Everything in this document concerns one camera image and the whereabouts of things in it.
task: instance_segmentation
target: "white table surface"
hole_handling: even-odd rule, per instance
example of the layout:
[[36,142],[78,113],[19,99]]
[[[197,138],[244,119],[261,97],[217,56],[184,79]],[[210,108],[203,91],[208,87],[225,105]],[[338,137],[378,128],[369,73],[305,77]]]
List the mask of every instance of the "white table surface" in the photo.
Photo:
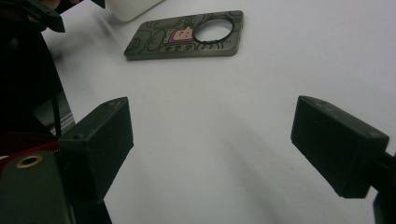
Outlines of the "white table surface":
[[[127,62],[138,26],[242,10],[233,57]],[[135,146],[106,204],[114,223],[374,223],[290,141],[299,95],[396,138],[396,2],[166,0],[130,22],[84,1],[44,33],[75,120],[130,100]]]

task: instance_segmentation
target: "rectangular metal plate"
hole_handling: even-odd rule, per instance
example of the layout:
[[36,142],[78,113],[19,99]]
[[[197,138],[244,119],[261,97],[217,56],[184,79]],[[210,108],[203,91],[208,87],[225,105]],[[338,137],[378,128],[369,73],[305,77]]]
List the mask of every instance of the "rectangular metal plate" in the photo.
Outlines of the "rectangular metal plate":
[[0,223],[75,223],[52,152],[10,161],[0,180]]
[[[128,60],[232,56],[238,51],[243,18],[242,11],[225,11],[146,21],[136,31],[124,55]],[[214,20],[229,21],[233,25],[231,32],[220,40],[198,40],[195,31]],[[174,38],[177,32],[189,34]]]

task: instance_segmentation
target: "white object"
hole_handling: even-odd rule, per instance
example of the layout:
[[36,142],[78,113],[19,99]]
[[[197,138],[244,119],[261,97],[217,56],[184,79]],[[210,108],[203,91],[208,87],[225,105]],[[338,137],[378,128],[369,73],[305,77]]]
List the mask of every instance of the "white object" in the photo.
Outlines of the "white object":
[[161,1],[163,0],[107,0],[106,6],[118,20],[130,21]]

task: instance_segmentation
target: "metal tag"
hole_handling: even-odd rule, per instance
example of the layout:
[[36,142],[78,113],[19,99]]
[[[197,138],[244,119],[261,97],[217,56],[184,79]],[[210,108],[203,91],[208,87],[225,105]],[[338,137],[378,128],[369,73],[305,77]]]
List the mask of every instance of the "metal tag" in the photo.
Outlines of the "metal tag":
[[[126,48],[127,60],[232,56],[238,51],[243,27],[242,11],[226,11],[146,21]],[[231,32],[219,40],[200,41],[196,31],[208,21],[229,21]]]

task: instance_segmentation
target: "circular hole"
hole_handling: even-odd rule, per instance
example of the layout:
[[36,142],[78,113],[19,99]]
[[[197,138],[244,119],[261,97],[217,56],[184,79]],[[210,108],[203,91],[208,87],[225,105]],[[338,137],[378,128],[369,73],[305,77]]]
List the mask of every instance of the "circular hole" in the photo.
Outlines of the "circular hole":
[[28,168],[31,166],[34,166],[36,164],[38,164],[39,162],[41,162],[43,160],[43,158],[41,156],[28,156],[25,157],[23,159],[21,159],[18,163],[17,163],[17,167],[18,168]]
[[201,42],[221,40],[233,30],[233,24],[227,20],[206,21],[194,32],[195,38]]

